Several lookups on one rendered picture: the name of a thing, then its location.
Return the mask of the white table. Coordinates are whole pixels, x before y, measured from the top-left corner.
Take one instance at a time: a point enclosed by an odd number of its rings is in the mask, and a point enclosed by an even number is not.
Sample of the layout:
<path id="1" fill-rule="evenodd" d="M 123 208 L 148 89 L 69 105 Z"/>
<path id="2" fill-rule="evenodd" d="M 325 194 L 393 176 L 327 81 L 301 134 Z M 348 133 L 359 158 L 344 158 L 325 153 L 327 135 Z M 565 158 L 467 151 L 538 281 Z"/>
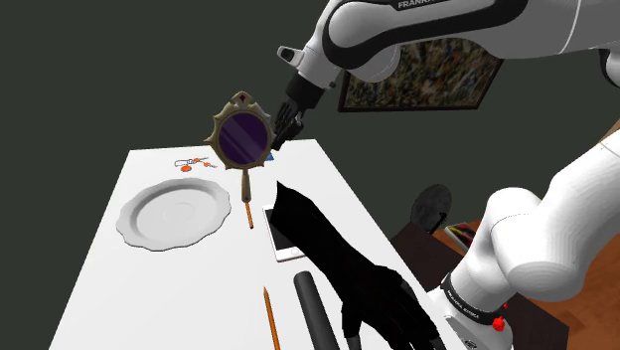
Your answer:
<path id="1" fill-rule="evenodd" d="M 231 196 L 224 224 L 193 246 L 152 253 L 116 231 L 122 206 L 144 188 L 179 176 L 175 162 L 212 155 L 207 146 L 129 152 L 49 350 L 274 350 L 266 286 L 281 350 L 314 350 L 293 277 L 307 259 L 277 262 L 262 207 L 276 184 L 314 201 L 372 262 L 398 271 L 448 350 L 465 350 L 423 287 L 315 140 L 294 140 L 250 172 L 254 228 L 240 199 L 240 174 L 221 164 L 200 172 Z"/>

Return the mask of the colourful flat book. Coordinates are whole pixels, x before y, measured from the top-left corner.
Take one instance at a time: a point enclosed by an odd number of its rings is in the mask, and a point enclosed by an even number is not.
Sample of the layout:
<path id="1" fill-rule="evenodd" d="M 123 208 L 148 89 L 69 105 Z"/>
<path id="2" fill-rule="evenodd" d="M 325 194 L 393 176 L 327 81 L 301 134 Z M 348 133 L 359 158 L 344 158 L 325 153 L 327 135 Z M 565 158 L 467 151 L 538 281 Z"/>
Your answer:
<path id="1" fill-rule="evenodd" d="M 463 252 L 469 250 L 476 235 L 476 231 L 467 223 L 447 226 L 444 232 Z"/>

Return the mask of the white smartphone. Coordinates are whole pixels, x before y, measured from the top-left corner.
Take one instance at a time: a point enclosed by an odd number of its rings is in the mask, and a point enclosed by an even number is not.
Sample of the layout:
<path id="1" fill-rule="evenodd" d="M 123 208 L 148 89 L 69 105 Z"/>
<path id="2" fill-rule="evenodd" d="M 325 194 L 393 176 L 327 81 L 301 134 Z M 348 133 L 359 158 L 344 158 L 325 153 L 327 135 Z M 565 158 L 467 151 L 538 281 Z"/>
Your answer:
<path id="1" fill-rule="evenodd" d="M 284 237 L 271 223 L 271 214 L 273 205 L 265 205 L 262 207 L 262 213 L 266 222 L 268 236 L 270 238 L 275 259 L 278 263 L 289 262 L 304 258 L 305 255 L 286 237 Z"/>

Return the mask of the white scalloped plate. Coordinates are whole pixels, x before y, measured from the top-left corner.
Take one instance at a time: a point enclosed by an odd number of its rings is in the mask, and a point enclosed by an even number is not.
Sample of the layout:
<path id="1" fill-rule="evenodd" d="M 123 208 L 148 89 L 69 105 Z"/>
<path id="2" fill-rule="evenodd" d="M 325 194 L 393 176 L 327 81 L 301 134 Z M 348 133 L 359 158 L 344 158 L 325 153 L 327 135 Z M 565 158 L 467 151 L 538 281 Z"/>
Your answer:
<path id="1" fill-rule="evenodd" d="M 230 194 L 218 183 L 172 179 L 141 190 L 123 205 L 115 228 L 131 247 L 166 252 L 213 234 L 231 210 Z"/>

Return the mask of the gold hand mirror purple glass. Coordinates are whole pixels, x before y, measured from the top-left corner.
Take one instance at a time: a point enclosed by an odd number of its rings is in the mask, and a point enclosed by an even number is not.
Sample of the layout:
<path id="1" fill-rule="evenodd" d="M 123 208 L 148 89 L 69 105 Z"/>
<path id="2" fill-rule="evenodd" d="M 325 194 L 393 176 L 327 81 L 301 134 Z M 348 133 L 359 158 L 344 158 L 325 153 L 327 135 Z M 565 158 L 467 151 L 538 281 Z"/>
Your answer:
<path id="1" fill-rule="evenodd" d="M 251 201 L 248 170 L 263 166 L 271 150 L 275 133 L 272 117 L 246 91 L 234 94 L 222 110 L 213 116 L 214 128 L 205 139 L 226 169 L 238 169 L 241 175 L 241 200 Z"/>

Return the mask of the dark framed wall picture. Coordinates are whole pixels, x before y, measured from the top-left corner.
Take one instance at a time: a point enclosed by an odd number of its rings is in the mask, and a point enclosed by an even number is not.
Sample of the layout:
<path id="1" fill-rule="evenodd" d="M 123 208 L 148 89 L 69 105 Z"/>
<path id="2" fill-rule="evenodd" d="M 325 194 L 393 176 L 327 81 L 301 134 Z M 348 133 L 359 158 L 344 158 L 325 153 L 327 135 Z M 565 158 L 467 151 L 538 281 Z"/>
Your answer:
<path id="1" fill-rule="evenodd" d="M 403 46 L 393 74 L 379 83 L 343 77 L 340 112 L 476 109 L 504 61 L 464 39 Z"/>

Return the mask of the dark grey round disc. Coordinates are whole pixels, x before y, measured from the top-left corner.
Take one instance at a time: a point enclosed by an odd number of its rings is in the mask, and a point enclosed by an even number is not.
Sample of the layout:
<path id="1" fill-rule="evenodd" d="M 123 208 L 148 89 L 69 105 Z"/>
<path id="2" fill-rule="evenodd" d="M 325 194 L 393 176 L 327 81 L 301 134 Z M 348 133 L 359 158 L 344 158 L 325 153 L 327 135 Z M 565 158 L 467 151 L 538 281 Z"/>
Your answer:
<path id="1" fill-rule="evenodd" d="M 450 190 L 442 184 L 433 184 L 414 200 L 410 221 L 432 235 L 446 220 L 452 205 Z"/>

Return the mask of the long orange pencil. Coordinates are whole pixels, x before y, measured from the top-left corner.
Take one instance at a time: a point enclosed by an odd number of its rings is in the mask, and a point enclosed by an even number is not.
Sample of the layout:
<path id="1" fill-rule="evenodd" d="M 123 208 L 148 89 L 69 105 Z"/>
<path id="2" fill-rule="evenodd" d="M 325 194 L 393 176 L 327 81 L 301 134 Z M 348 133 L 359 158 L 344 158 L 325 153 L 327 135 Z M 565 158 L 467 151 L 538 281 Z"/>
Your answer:
<path id="1" fill-rule="evenodd" d="M 277 328 L 275 324 L 275 318 L 273 314 L 273 309 L 272 309 L 272 305 L 270 301 L 270 296 L 269 296 L 266 286 L 263 287 L 263 298 L 265 302 L 267 319 L 268 319 L 268 324 L 269 324 L 269 329 L 270 329 L 270 334 L 272 337 L 274 350 L 281 350 L 281 346 L 280 346 L 278 334 L 277 334 Z"/>

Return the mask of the dark grey cylinder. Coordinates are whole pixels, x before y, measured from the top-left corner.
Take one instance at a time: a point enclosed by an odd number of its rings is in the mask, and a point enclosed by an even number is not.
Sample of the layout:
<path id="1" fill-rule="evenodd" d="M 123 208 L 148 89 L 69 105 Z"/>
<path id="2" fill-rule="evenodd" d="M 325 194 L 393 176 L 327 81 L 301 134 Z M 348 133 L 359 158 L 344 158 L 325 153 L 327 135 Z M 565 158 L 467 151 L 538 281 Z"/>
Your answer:
<path id="1" fill-rule="evenodd" d="M 314 350 L 340 350 L 312 274 L 300 271 L 293 282 Z"/>

